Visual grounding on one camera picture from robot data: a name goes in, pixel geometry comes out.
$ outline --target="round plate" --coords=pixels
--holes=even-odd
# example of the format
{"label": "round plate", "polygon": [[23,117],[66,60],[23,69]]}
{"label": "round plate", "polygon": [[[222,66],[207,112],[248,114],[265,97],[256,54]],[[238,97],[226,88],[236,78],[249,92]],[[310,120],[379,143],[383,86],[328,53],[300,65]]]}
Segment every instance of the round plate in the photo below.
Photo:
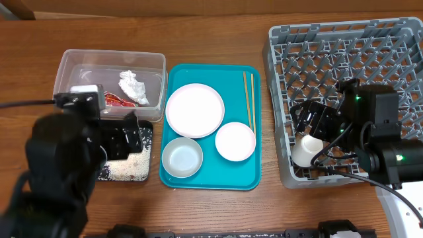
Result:
{"label": "round plate", "polygon": [[199,83],[177,89],[166,105],[169,126],[187,138],[202,138],[219,128],[225,105],[219,93]]}
{"label": "round plate", "polygon": [[168,174],[176,178],[186,178],[200,169],[203,151],[193,139],[176,138],[164,148],[161,162]]}
{"label": "round plate", "polygon": [[219,154],[230,161],[248,159],[256,149],[256,136],[245,124],[231,122],[222,126],[216,134]]}

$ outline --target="gray basket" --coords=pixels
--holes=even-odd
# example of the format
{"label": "gray basket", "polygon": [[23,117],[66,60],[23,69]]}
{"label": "gray basket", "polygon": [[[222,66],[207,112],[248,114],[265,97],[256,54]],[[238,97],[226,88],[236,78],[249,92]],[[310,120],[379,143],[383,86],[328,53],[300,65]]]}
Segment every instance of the gray basket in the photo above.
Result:
{"label": "gray basket", "polygon": [[[400,95],[402,137],[423,139],[423,57],[419,46],[422,29],[420,19],[401,18],[285,25],[269,30],[263,59],[284,186],[310,188],[359,182],[301,168],[291,160],[295,132],[290,108],[307,99],[336,108],[341,98],[334,84],[339,80],[356,77],[362,83],[392,85]],[[355,162],[325,164],[331,169],[367,176]]]}

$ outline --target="green light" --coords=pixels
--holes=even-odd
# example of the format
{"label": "green light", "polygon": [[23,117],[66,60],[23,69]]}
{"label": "green light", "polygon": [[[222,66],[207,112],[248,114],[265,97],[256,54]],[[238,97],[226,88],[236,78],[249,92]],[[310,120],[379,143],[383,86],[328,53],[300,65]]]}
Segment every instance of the green light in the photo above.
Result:
{"label": "green light", "polygon": [[404,156],[402,155],[397,155],[397,161],[402,161],[404,159]]}

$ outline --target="gray bowl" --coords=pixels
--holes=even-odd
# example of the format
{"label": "gray bowl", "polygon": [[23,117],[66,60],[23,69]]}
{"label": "gray bowl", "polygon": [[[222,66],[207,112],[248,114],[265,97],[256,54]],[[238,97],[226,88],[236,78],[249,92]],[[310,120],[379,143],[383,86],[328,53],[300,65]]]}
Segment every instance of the gray bowl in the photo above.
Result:
{"label": "gray bowl", "polygon": [[161,162],[168,174],[180,179],[187,178],[200,169],[203,151],[193,139],[176,138],[164,148]]}

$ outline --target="plastic bin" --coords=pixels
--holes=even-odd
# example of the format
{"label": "plastic bin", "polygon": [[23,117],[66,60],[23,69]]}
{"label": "plastic bin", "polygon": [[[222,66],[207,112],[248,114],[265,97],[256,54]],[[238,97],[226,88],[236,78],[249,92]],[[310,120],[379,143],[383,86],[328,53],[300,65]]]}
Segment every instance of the plastic bin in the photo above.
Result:
{"label": "plastic bin", "polygon": [[106,106],[104,117],[122,117],[135,110],[140,120],[158,122],[163,117],[167,86],[166,59],[163,54],[113,50],[67,50],[60,62],[53,94],[65,93],[75,85],[101,84],[105,91],[132,100],[119,87],[119,73],[131,70],[145,83],[149,105],[140,107]]}
{"label": "plastic bin", "polygon": [[[305,100],[337,107],[334,84],[392,85],[399,94],[402,137],[423,139],[423,24],[417,18],[274,26],[263,48],[275,117],[280,178],[287,188],[338,186],[356,179],[298,167],[291,159],[296,135],[289,110]],[[331,161],[330,169],[367,176],[357,163]]]}

